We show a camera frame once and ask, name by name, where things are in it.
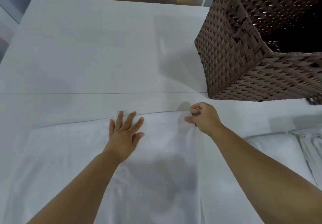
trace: dark woven object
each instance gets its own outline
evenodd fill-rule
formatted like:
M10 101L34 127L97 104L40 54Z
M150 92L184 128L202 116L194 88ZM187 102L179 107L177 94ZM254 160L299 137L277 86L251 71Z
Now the dark woven object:
M321 104L321 38L322 0L214 0L195 40L209 97Z

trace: person's right arm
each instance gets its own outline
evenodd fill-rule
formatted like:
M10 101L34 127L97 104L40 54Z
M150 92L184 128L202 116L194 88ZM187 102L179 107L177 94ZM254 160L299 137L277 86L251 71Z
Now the person's right arm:
M218 146L248 200L265 224L322 223L322 191L225 127L215 108L191 106L196 124Z

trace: person's left hand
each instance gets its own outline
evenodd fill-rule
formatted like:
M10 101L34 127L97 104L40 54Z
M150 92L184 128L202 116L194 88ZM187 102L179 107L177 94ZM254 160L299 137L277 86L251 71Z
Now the person's left hand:
M119 112L116 122L110 120L110 139L103 152L109 152L119 163L125 161L135 150L144 133L137 131L143 125L143 117L132 126L136 112L131 113L123 124L123 112Z

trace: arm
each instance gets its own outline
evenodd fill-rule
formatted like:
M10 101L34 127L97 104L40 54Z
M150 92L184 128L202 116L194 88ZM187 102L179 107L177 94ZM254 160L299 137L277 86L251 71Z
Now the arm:
M123 112L116 123L110 121L110 140L101 154L96 156L59 194L43 207L28 224L93 223L103 195L118 165L134 151L144 136L136 133L143 118L132 126L135 112L123 124Z
M195 104L191 112L186 121L216 143L264 223L322 223L320 189L222 125L213 106Z

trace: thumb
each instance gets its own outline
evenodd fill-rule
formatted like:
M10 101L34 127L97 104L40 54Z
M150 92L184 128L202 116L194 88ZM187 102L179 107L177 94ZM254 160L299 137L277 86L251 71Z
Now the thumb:
M195 122L195 118L196 118L196 116L188 116L188 117L186 117L184 120L185 120L186 122L188 122L188 123L195 124L195 123L196 123L196 122Z
M140 132L140 133L134 134L134 136L132 137L132 142L133 142L133 144L134 144L135 146L137 146L137 144L138 144L139 140L140 140L141 138L143 138L143 137L144 137L144 133L143 133L143 132Z

